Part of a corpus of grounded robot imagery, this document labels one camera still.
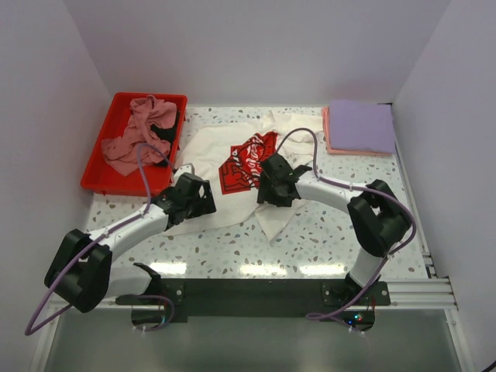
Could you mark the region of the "white t-shirt red print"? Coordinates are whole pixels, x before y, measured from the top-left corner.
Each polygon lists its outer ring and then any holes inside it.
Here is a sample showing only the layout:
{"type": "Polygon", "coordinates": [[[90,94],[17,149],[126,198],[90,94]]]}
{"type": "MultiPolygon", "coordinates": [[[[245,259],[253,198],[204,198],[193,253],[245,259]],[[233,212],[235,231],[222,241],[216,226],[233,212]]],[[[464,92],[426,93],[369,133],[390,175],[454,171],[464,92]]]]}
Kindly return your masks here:
{"type": "Polygon", "coordinates": [[[267,239],[274,239],[305,202],[295,200],[290,207],[258,203],[260,164],[273,153],[292,167],[312,162],[312,135],[321,131],[320,115],[274,112],[258,120],[201,128],[177,155],[175,165],[192,164],[195,174],[210,182],[216,211],[186,220],[167,234],[234,226],[255,216],[267,239]]]}

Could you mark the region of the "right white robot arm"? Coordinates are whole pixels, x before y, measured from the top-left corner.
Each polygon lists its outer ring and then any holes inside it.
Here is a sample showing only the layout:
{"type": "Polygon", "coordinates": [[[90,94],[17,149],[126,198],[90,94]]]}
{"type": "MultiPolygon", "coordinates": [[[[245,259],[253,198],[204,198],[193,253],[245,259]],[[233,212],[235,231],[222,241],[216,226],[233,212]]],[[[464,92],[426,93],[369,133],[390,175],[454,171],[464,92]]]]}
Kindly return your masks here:
{"type": "Polygon", "coordinates": [[[319,202],[350,217],[360,251],[337,294],[343,303],[363,304],[372,296],[372,284],[388,256],[415,236],[412,213],[382,180],[347,184],[324,178],[316,166],[293,168],[278,153],[260,166],[258,203],[283,208],[295,200],[319,202]]]}

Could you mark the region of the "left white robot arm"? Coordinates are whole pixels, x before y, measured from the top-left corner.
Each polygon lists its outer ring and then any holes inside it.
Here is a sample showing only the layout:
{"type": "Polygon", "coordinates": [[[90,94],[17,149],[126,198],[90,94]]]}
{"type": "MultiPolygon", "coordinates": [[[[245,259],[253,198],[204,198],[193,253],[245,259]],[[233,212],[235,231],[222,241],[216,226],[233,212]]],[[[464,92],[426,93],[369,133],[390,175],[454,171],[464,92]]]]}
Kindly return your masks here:
{"type": "Polygon", "coordinates": [[[92,232],[68,232],[44,284],[82,313],[106,298],[134,295],[143,304],[152,304],[165,293],[161,276],[143,263],[127,268],[113,263],[142,241],[215,210],[209,181],[184,173],[127,218],[92,232]]]}

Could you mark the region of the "red plastic bin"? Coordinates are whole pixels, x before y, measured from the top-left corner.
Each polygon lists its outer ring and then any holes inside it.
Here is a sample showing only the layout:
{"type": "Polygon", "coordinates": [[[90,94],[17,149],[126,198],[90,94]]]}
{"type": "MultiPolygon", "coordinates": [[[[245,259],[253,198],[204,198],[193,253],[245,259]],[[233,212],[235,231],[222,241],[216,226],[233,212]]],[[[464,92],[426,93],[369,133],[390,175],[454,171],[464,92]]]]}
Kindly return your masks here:
{"type": "Polygon", "coordinates": [[[184,95],[115,94],[83,173],[82,188],[100,194],[144,196],[139,165],[152,194],[167,188],[187,103],[184,95]]]}

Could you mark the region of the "pink crumpled t-shirt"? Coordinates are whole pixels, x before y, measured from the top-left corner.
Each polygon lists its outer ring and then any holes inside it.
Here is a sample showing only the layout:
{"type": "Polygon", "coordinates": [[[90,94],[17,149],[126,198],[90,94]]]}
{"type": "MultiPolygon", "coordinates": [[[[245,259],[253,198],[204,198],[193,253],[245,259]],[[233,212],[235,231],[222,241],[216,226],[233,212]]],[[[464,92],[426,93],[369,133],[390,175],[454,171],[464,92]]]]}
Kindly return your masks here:
{"type": "Polygon", "coordinates": [[[169,154],[170,144],[160,140],[150,127],[172,127],[177,111],[176,104],[153,95],[134,98],[129,107],[131,114],[123,134],[103,139],[101,144],[105,162],[124,177],[138,170],[140,164],[157,164],[169,154]]]}

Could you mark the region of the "black garment in bin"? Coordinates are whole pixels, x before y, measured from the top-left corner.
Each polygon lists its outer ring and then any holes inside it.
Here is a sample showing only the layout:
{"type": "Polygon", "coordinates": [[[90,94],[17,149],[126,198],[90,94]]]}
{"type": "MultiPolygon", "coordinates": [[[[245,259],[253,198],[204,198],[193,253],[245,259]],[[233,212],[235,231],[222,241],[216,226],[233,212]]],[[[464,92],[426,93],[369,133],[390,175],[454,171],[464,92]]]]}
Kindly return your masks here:
{"type": "Polygon", "coordinates": [[[168,128],[168,129],[162,129],[162,128],[159,128],[155,124],[153,124],[150,127],[152,132],[155,133],[160,140],[167,141],[170,144],[170,151],[169,151],[169,154],[167,155],[167,160],[162,160],[161,162],[157,163],[156,164],[157,167],[168,167],[169,166],[168,161],[171,159],[172,148],[173,148],[175,140],[177,139],[177,128],[179,125],[180,117],[181,117],[181,112],[179,110],[177,110],[174,124],[172,127],[168,128]]]}

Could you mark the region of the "folded purple t-shirt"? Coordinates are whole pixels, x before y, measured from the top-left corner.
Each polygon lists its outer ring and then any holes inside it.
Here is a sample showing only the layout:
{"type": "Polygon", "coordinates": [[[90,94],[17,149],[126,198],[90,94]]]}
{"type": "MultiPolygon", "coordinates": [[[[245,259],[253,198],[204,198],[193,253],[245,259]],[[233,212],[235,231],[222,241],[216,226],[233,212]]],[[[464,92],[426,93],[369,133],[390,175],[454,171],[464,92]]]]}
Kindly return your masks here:
{"type": "Polygon", "coordinates": [[[334,100],[329,103],[332,147],[394,153],[391,105],[334,100]]]}

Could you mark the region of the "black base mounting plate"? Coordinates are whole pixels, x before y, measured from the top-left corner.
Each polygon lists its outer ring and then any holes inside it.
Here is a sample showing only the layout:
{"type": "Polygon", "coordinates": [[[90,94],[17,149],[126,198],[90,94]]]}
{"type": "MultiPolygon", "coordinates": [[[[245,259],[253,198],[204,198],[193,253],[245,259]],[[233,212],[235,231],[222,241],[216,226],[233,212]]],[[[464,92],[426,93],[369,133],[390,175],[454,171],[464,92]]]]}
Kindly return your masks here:
{"type": "Polygon", "coordinates": [[[145,295],[174,303],[173,322],[193,317],[302,318],[329,313],[360,289],[345,279],[162,279],[145,295]]]}

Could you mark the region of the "aluminium extrusion rail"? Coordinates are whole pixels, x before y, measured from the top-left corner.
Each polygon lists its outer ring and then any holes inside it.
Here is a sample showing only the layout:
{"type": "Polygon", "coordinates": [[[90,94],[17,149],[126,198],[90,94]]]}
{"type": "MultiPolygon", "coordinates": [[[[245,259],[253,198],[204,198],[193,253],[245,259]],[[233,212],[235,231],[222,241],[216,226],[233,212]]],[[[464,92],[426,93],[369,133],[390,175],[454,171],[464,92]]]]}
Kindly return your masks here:
{"type": "MultiPolygon", "coordinates": [[[[139,263],[130,261],[129,266],[139,263]]],[[[317,273],[314,277],[291,278],[288,276],[288,267],[279,263],[269,265],[265,263],[245,263],[237,270],[238,276],[234,276],[234,269],[227,267],[219,278],[213,277],[187,277],[188,265],[185,262],[152,262],[146,264],[154,269],[162,279],[345,279],[345,277],[327,277],[326,273],[317,273]]],[[[131,296],[129,298],[106,298],[115,300],[119,305],[173,305],[174,303],[161,295],[131,296]]],[[[329,312],[337,315],[353,306],[371,308],[379,307],[404,307],[404,308],[452,308],[455,305],[454,296],[450,290],[447,279],[421,279],[421,280],[389,280],[377,279],[365,293],[361,294],[356,301],[346,303],[341,308],[329,312]]],[[[311,312],[317,316],[324,313],[311,312]]]]}

